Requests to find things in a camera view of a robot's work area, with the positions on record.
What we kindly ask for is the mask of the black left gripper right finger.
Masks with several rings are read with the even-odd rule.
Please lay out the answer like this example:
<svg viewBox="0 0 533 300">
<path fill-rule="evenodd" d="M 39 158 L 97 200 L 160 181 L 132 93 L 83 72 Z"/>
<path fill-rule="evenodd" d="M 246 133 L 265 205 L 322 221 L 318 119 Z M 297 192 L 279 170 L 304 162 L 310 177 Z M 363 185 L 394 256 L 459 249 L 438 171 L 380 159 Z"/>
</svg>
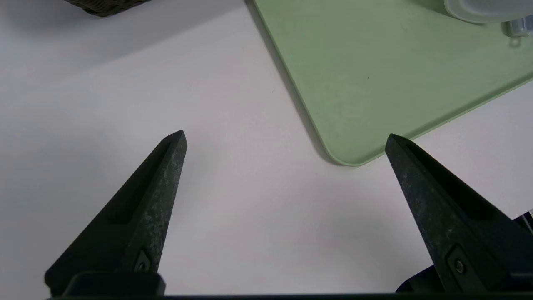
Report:
<svg viewBox="0 0 533 300">
<path fill-rule="evenodd" d="M 532 212 L 511 219 L 400 135 L 385 154 L 433 262 L 399 292 L 532 291 Z"/>
</svg>

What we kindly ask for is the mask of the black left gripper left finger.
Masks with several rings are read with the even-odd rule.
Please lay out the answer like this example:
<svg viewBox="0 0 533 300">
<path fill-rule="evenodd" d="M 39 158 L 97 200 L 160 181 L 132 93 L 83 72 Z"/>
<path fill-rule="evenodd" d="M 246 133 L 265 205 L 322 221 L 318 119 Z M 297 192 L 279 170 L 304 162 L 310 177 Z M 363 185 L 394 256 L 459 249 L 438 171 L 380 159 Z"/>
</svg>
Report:
<svg viewBox="0 0 533 300">
<path fill-rule="evenodd" d="M 156 298 L 187 151 L 184 131 L 161 140 L 45 273 L 53 298 Z"/>
</svg>

